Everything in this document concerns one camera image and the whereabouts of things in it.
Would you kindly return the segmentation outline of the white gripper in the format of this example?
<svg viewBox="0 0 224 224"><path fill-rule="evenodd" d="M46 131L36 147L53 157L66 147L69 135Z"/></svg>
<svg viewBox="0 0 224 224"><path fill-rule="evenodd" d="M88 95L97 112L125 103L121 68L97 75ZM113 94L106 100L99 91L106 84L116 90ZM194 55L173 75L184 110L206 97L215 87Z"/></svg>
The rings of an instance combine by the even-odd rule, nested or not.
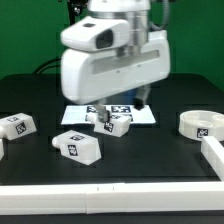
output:
<svg viewBox="0 0 224 224"><path fill-rule="evenodd" d="M139 87L134 108L143 109L151 90L149 84L170 72L167 33L150 33L137 54L120 53L118 49L130 40L131 26L123 19L87 16L63 30L61 42L67 47L61 58L63 95L83 105ZM94 107L100 122L110 120L110 112L102 104Z"/></svg>

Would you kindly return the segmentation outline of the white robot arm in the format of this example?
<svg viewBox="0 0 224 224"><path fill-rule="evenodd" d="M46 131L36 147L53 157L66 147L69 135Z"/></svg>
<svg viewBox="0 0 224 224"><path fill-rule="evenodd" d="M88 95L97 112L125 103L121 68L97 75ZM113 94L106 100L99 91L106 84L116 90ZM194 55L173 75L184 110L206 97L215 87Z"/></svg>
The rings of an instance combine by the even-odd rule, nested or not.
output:
<svg viewBox="0 0 224 224"><path fill-rule="evenodd" d="M135 89L142 109L150 85L170 72L167 31L148 21L150 0L90 0L89 15L61 32L63 95L92 103L102 122L110 120L104 98Z"/></svg>

